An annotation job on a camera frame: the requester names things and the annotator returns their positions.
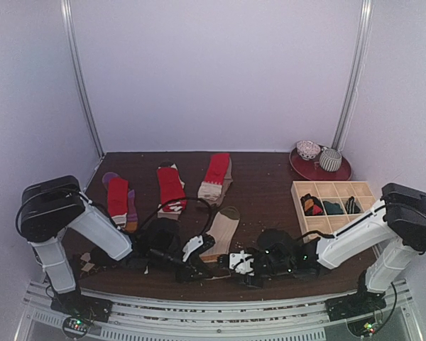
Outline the beige striped maroon sock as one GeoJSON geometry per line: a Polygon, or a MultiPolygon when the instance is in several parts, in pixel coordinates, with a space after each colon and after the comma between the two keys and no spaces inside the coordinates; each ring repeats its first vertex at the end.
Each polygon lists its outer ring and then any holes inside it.
{"type": "Polygon", "coordinates": [[[212,271],[213,277],[210,281],[231,276],[229,271],[219,268],[217,259],[222,254],[229,253],[231,241],[239,225],[239,220],[240,213],[235,207],[224,207],[214,217],[207,233],[214,238],[215,244],[200,255],[201,260],[212,271]]]}

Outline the black white striped sock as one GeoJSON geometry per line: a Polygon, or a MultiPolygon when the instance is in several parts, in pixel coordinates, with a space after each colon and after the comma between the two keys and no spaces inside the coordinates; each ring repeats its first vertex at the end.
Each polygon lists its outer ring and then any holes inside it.
{"type": "Polygon", "coordinates": [[[348,215],[355,215],[355,214],[359,214],[361,212],[361,209],[358,206],[356,198],[354,196],[349,197],[344,202],[344,207],[345,207],[346,213],[348,215]]]}

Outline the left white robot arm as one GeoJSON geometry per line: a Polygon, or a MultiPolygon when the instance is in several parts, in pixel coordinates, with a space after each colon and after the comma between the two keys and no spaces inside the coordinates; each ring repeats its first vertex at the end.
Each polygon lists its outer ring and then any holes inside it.
{"type": "Polygon", "coordinates": [[[22,193],[15,224],[36,253],[61,305],[72,315],[83,314],[88,301],[79,293],[78,277],[59,238],[62,230],[74,230],[92,242],[95,248],[91,260],[99,266],[118,264],[140,269],[160,259],[183,269],[186,279],[203,275],[196,261],[216,243],[203,229],[181,244],[178,224],[168,218],[146,222],[141,232],[127,232],[81,191],[72,175],[28,186],[22,193]]]}

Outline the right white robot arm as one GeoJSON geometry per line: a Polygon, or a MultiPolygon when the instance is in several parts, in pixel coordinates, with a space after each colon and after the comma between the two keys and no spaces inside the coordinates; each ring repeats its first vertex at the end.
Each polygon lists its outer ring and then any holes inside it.
{"type": "Polygon", "coordinates": [[[240,275],[250,287],[260,288],[264,278],[289,275],[318,277],[338,268],[351,257],[387,242],[376,262],[361,276],[361,287],[350,298],[355,313],[365,313],[391,282],[417,256],[426,252],[426,192],[397,183],[382,188],[382,196],[360,217],[332,234],[315,232],[304,243],[287,232],[267,229],[257,249],[218,257],[219,268],[240,275]]]}

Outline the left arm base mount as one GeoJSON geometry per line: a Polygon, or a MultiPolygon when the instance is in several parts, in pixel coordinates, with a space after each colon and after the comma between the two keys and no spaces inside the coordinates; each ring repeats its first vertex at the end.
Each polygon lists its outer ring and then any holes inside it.
{"type": "Polygon", "coordinates": [[[62,332],[68,338],[78,340],[86,336],[96,322],[107,323],[112,306],[110,300],[71,291],[63,294],[54,292],[50,307],[67,315],[62,322],[62,332]]]}

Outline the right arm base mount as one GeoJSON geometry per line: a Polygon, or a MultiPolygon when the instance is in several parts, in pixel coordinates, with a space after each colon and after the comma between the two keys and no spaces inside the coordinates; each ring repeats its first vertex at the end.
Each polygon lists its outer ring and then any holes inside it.
{"type": "Polygon", "coordinates": [[[382,313],[385,307],[384,292],[370,293],[365,289],[325,301],[329,320],[331,322],[347,320],[348,331],[356,337],[370,337],[376,334],[379,327],[376,313],[382,313]]]}

